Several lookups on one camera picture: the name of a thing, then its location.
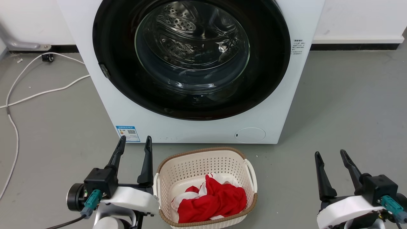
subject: washing machine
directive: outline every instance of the washing machine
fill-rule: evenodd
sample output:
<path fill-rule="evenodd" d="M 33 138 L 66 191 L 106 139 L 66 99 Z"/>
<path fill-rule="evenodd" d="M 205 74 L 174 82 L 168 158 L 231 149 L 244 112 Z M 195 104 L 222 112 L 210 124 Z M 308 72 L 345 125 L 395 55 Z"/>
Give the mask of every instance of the washing machine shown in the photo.
<path fill-rule="evenodd" d="M 127 142 L 278 142 L 324 0 L 59 0 Z"/>

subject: power cord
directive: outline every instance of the power cord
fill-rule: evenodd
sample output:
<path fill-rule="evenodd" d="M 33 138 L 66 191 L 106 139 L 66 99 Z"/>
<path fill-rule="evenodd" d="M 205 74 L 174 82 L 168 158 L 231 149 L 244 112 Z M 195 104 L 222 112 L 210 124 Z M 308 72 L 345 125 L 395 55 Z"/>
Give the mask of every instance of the power cord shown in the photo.
<path fill-rule="evenodd" d="M 4 195 L 4 193 L 6 192 L 6 189 L 7 189 L 8 185 L 9 185 L 9 183 L 10 183 L 11 176 L 13 175 L 14 168 L 15 168 L 15 164 L 17 163 L 18 152 L 19 152 L 19 147 L 18 147 L 18 146 L 19 146 L 19 143 L 20 143 L 20 139 L 19 139 L 19 136 L 18 136 L 18 130 L 17 130 L 17 127 L 15 126 L 15 123 L 13 122 L 13 119 L 11 118 L 11 114 L 10 114 L 9 107 L 12 106 L 12 105 L 16 105 L 16 104 L 18 104 L 18 103 L 24 102 L 24 101 L 26 101 L 26 100 L 28 100 L 28 99 L 32 99 L 32 98 L 34 98 L 34 97 L 37 97 L 37 96 L 39 96 L 39 95 L 43 95 L 43 94 L 50 93 L 50 92 L 54 92 L 54 91 L 58 91 L 58 90 L 67 89 L 67 88 L 69 88 L 70 86 L 72 86 L 73 84 L 75 84 L 76 82 L 78 82 L 78 81 L 80 81 L 80 80 L 82 80 L 82 79 L 85 79 L 85 78 L 87 78 L 87 77 L 90 76 L 90 75 L 83 76 L 83 77 L 81 77 L 81 78 L 79 78 L 79 79 L 73 81 L 72 83 L 70 83 L 69 85 L 67 85 L 67 86 L 65 86 L 65 87 L 63 87 L 63 88 L 58 88 L 58 89 L 53 89 L 53 90 L 44 91 L 44 92 L 41 92 L 41 93 L 32 95 L 32 96 L 27 97 L 27 98 L 25 98 L 25 99 L 21 99 L 21 100 L 19 100 L 19 101 L 17 101 L 17 102 L 14 102 L 14 103 L 10 103 L 10 104 L 9 104 L 10 94 L 11 94 L 11 92 L 13 91 L 13 88 L 14 88 L 15 84 L 17 83 L 18 79 L 20 78 L 20 76 L 24 73 L 24 71 L 28 68 L 28 66 L 30 66 L 35 60 L 37 60 L 38 58 L 41 58 L 41 56 L 42 56 L 42 55 L 45 55 L 45 54 L 55 54 L 55 55 L 59 55 L 59 56 L 62 56 L 62 57 L 65 57 L 65 58 L 68 58 L 68 59 L 77 61 L 77 62 L 79 62 L 79 63 L 81 63 L 81 64 L 85 64 L 85 63 L 83 63 L 83 62 L 80 61 L 80 60 L 77 60 L 77 59 L 72 58 L 72 57 L 69 57 L 69 56 L 65 56 L 65 55 L 60 54 L 60 53 L 43 53 L 43 54 L 37 56 L 36 58 L 34 58 L 29 64 L 27 64 L 27 66 L 24 68 L 24 70 L 18 75 L 17 79 L 15 79 L 13 85 L 12 85 L 11 88 L 10 88 L 9 93 L 7 94 L 6 105 L 0 106 L 0 109 L 1 109 L 1 108 L 6 108 L 6 110 L 7 110 L 7 115 L 8 115 L 8 117 L 9 117 L 9 119 L 10 119 L 11 124 L 12 124 L 13 127 L 14 127 L 15 135 L 16 135 L 16 137 L 17 137 L 17 141 L 16 141 L 16 142 L 17 142 L 17 145 L 16 145 L 16 150 L 15 150 L 15 158 L 14 158 L 13 166 L 11 167 L 11 171 L 10 171 L 9 177 L 7 178 L 7 181 L 6 181 L 6 184 L 4 185 L 3 191 L 2 191 L 1 194 L 0 194 L 0 200 L 3 198 L 3 195 Z M 76 219 L 75 222 L 78 222 L 78 221 L 81 220 L 81 219 L 83 219 L 83 218 L 78 218 L 78 219 Z"/>
<path fill-rule="evenodd" d="M 86 217 L 86 215 L 82 215 L 81 217 L 79 217 L 79 218 L 77 218 L 77 219 L 74 219 L 74 220 L 72 220 L 72 221 L 65 222 L 65 223 L 63 223 L 63 224 L 60 224 L 60 225 L 57 225 L 57 226 L 53 226 L 53 227 L 49 227 L 49 228 L 46 228 L 46 229 L 57 229 L 57 228 L 61 228 L 61 227 L 64 227 L 64 226 L 68 226 L 68 225 L 70 225 L 70 224 L 72 224 L 72 223 L 76 223 L 76 222 L 78 222 L 78 221 L 81 221 L 81 220 L 84 219 L 85 217 Z"/>

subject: blue and white sticker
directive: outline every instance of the blue and white sticker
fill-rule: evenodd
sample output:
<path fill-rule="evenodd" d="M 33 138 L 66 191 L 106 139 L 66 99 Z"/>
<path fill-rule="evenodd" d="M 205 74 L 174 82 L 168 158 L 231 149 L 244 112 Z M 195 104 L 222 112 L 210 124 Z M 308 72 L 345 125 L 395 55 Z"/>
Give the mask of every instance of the blue and white sticker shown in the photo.
<path fill-rule="evenodd" d="M 140 142 L 137 130 L 134 126 L 116 126 L 119 136 L 126 135 L 126 142 Z"/>

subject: gray floor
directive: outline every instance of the gray floor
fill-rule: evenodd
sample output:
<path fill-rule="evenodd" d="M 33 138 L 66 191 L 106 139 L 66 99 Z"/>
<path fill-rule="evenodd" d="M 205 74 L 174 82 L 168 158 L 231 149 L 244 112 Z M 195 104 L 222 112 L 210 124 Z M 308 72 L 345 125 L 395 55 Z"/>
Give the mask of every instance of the gray floor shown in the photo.
<path fill-rule="evenodd" d="M 0 105 L 35 56 L 11 56 L 0 63 Z M 279 144 L 233 145 L 256 170 L 259 201 L 232 228 L 317 228 L 315 151 L 321 152 L 339 195 L 353 193 L 340 149 L 348 151 L 362 172 L 386 174 L 398 183 L 399 192 L 407 194 L 406 72 L 405 44 L 396 51 L 311 52 Z M 61 57 L 52 64 L 37 61 L 10 101 L 65 86 L 86 74 L 84 66 Z M 20 156 L 0 201 L 0 228 L 41 229 L 78 217 L 66 207 L 67 190 L 93 167 L 104 166 L 118 140 L 91 79 L 10 110 L 20 132 Z M 155 144 L 154 166 L 172 154 L 208 146 Z M 120 182 L 136 182 L 142 149 L 142 145 L 126 145 Z M 5 109 L 0 109 L 0 152 L 2 188 L 15 153 L 15 133 Z M 90 229 L 92 224 L 93 219 L 83 220 L 66 228 Z M 144 228 L 169 226 L 155 216 L 145 219 Z"/>

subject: laundry basket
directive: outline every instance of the laundry basket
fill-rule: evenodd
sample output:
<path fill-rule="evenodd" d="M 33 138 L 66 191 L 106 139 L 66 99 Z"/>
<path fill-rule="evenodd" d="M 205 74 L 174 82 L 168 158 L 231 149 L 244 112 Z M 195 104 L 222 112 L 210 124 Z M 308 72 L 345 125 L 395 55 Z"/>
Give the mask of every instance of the laundry basket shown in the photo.
<path fill-rule="evenodd" d="M 209 173 L 236 179 L 246 192 L 246 208 L 221 219 L 178 223 L 179 216 L 172 209 L 171 201 L 192 185 L 200 187 Z M 208 148 L 177 154 L 161 162 L 154 177 L 153 192 L 159 199 L 160 216 L 172 228 L 219 229 L 241 222 L 253 210 L 257 201 L 257 180 L 252 164 L 240 151 L 229 147 Z"/>

